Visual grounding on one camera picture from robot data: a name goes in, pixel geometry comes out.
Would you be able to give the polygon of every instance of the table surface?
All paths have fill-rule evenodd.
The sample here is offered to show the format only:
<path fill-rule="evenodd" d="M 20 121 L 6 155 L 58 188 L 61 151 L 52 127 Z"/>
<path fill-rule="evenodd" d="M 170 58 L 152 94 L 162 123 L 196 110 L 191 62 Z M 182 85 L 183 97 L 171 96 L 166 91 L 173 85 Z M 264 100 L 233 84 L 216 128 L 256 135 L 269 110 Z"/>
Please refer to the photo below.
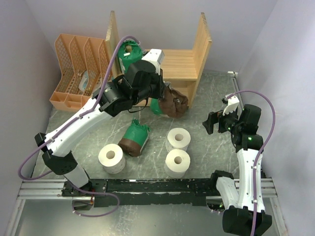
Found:
<path fill-rule="evenodd" d="M 105 121 L 96 130 L 84 137 L 73 149 L 73 155 L 78 163 L 87 171 L 91 178 L 130 178 L 150 179 L 168 178 L 164 171 L 167 155 L 165 148 L 166 135 L 172 128 L 181 127 L 191 135 L 187 149 L 190 155 L 190 167 L 183 178 L 210 177 L 215 170 L 223 170 L 239 177 L 238 160 L 231 143 L 229 133 L 214 132 L 208 135 L 202 122 L 208 113 L 224 107 L 221 99 L 234 92 L 232 80 L 226 73 L 204 72 L 199 83 L 195 100 L 191 109 L 182 118 L 164 118 L 154 115 L 150 108 L 130 114 L 122 112 L 110 121 Z M 55 130 L 73 113 L 52 110 L 47 133 Z M 149 140 L 139 157 L 125 154 L 126 166 L 118 174 L 108 174 L 98 161 L 99 151 L 107 144 L 117 144 L 129 127 L 132 118 L 139 119 L 141 124 L 150 127 Z M 48 171 L 42 158 L 42 153 L 36 162 L 33 176 Z M 51 173 L 45 179 L 59 179 Z"/>

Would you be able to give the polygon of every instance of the green bag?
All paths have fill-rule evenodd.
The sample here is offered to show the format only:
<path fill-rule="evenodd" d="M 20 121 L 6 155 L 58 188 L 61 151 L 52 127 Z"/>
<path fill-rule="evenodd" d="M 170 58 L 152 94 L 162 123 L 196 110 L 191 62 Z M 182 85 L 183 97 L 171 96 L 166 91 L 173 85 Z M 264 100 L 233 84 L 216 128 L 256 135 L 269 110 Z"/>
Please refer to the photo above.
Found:
<path fill-rule="evenodd" d="M 121 71 L 123 74 L 125 74 L 130 64 L 141 60 L 143 54 L 141 48 L 135 41 L 127 40 L 120 46 L 117 57 Z"/>

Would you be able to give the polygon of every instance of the gray wall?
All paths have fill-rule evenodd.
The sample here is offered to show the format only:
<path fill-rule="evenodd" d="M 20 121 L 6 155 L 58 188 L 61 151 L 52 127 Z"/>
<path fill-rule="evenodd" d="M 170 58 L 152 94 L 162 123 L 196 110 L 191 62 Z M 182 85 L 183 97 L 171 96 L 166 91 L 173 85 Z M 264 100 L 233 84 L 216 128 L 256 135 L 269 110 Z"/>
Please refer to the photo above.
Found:
<path fill-rule="evenodd" d="M 60 33 L 104 38 L 115 10 L 120 37 L 146 48 L 191 49 L 205 12 L 213 38 L 207 69 L 238 71 L 277 0 L 26 0 L 49 43 Z"/>
<path fill-rule="evenodd" d="M 55 56 L 25 1 L 0 1 L 0 235 L 21 180 L 17 169 L 46 129 L 59 78 Z M 33 159 L 25 168 L 29 175 Z"/>
<path fill-rule="evenodd" d="M 239 74 L 240 89 L 267 95 L 276 128 L 263 168 L 272 176 L 291 236 L 314 235 L 315 1 L 279 0 Z M 256 95 L 247 103 L 263 109 L 259 132 L 266 138 L 271 110 Z"/>

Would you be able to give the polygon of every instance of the toilet paper roll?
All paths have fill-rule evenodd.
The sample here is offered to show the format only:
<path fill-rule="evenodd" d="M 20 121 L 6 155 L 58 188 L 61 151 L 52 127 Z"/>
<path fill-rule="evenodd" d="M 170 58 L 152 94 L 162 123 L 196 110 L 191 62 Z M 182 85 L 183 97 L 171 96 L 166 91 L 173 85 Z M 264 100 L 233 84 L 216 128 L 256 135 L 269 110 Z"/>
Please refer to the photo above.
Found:
<path fill-rule="evenodd" d="M 187 152 L 180 149 L 171 150 L 166 156 L 164 169 L 168 176 L 181 178 L 190 165 L 190 157 Z"/>
<path fill-rule="evenodd" d="M 190 133 L 183 128 L 174 128 L 168 132 L 165 145 L 168 152 L 173 149 L 186 151 L 189 143 Z"/>
<path fill-rule="evenodd" d="M 126 165 L 123 150 L 117 144 L 108 144 L 103 147 L 98 154 L 98 159 L 104 170 L 110 174 L 119 173 Z"/>

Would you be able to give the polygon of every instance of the purple cable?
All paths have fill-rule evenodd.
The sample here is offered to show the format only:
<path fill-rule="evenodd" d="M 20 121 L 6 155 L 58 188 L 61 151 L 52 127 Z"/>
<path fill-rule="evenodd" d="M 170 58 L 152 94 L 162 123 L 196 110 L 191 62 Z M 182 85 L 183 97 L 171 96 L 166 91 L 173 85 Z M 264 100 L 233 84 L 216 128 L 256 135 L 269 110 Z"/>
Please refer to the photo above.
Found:
<path fill-rule="evenodd" d="M 80 188 L 78 188 L 77 186 L 75 186 L 74 184 L 72 184 L 72 187 L 77 190 L 77 191 L 80 191 L 81 193 L 86 193 L 86 194 L 92 194 L 92 195 L 103 195 L 103 196 L 111 196 L 111 197 L 114 197 L 117 199 L 117 205 L 115 206 L 114 209 L 110 210 L 109 212 L 107 213 L 104 213 L 104 214 L 101 214 L 101 215 L 86 215 L 86 214 L 80 214 L 78 213 L 75 209 L 74 209 L 74 202 L 72 203 L 72 211 L 73 213 L 79 215 L 79 216 L 84 216 L 84 217 L 90 217 L 90 218 L 96 218 L 96 217 L 102 217 L 102 216 L 106 216 L 106 215 L 109 215 L 111 213 L 113 213 L 114 211 L 116 211 L 120 205 L 120 200 L 119 200 L 119 197 L 117 197 L 115 194 L 112 194 L 112 193 L 100 193 L 100 192 L 90 192 L 90 191 L 85 191 L 85 190 L 82 190 Z"/>
<path fill-rule="evenodd" d="M 243 92 L 252 92 L 252 93 L 256 93 L 258 95 L 260 95 L 261 97 L 263 97 L 270 105 L 271 111 L 272 111 L 272 125 L 271 125 L 271 129 L 269 132 L 268 137 L 266 138 L 266 141 L 264 142 L 264 144 L 261 146 L 260 150 L 257 153 L 257 156 L 254 160 L 254 167 L 257 166 L 257 162 L 259 159 L 260 154 L 262 153 L 263 149 L 265 148 L 265 146 L 267 145 L 267 143 L 270 140 L 270 137 L 272 135 L 272 133 L 274 132 L 275 129 L 275 123 L 276 123 L 276 112 L 275 112 L 275 108 L 272 105 L 271 101 L 262 93 L 257 92 L 257 91 L 253 91 L 253 90 L 241 90 L 238 92 L 235 92 L 233 94 L 231 94 L 230 96 L 228 96 L 226 99 L 230 99 L 232 96 L 237 95 L 239 93 L 243 93 Z M 253 177 L 253 193 L 254 193 L 254 212 L 253 212 L 253 217 L 252 217 L 252 231 L 251 231 L 251 236 L 254 236 L 255 234 L 255 228 L 256 228 L 256 217 L 257 217 L 257 203 L 255 202 L 255 200 L 257 200 L 257 187 L 256 187 L 256 169 L 253 168 L 252 169 L 252 177 Z"/>
<path fill-rule="evenodd" d="M 116 55 L 118 53 L 118 50 L 120 48 L 120 46 L 123 44 L 123 42 L 127 39 L 133 39 L 134 41 L 136 41 L 136 43 L 139 45 L 139 47 L 141 48 L 142 52 L 145 52 L 145 50 L 140 46 L 140 41 L 137 40 L 135 37 L 131 36 L 131 35 L 127 35 L 125 37 L 123 37 L 117 44 L 116 48 L 115 48 L 115 51 L 112 55 L 112 58 L 110 59 L 109 61 L 109 64 L 108 64 L 108 67 L 107 67 L 107 70 L 106 70 L 106 73 L 105 73 L 105 77 L 104 77 L 104 83 L 102 83 L 102 86 L 100 88 L 100 91 L 99 93 L 103 93 L 104 90 L 105 90 L 105 85 L 107 84 L 107 80 L 106 78 L 108 78 L 109 74 L 110 74 L 110 71 L 112 69 L 112 66 L 114 64 L 114 61 L 115 61 L 115 58 L 116 58 Z M 82 118 L 83 116 L 87 115 L 88 113 L 91 113 L 92 111 L 94 111 L 94 109 L 96 108 L 96 106 L 98 105 L 99 101 L 101 99 L 101 96 L 98 96 L 97 99 L 96 99 L 96 102 L 95 104 L 93 105 L 93 107 L 83 113 L 81 113 L 79 115 L 80 118 Z M 78 117 L 75 117 L 73 118 L 71 121 L 69 121 L 64 127 L 62 127 L 53 137 L 52 139 L 56 139 L 61 133 L 63 133 L 69 126 L 71 126 L 73 123 L 75 123 L 79 118 Z M 45 143 L 43 143 L 42 145 L 40 145 L 38 148 L 36 148 L 24 161 L 23 163 L 20 165 L 19 169 L 18 169 L 18 176 L 23 179 L 23 180 L 36 180 L 36 179 L 40 179 L 46 175 L 48 175 L 49 173 L 51 173 L 52 171 L 47 171 L 46 173 L 43 173 L 37 177 L 33 177 L 33 178 L 28 178 L 28 177 L 24 177 L 22 175 L 22 168 L 23 166 L 28 162 L 28 160 L 31 159 L 32 156 L 34 156 L 37 152 L 39 152 L 43 147 L 47 146 L 49 143 L 51 143 L 52 140 L 48 140 L 46 141 Z"/>

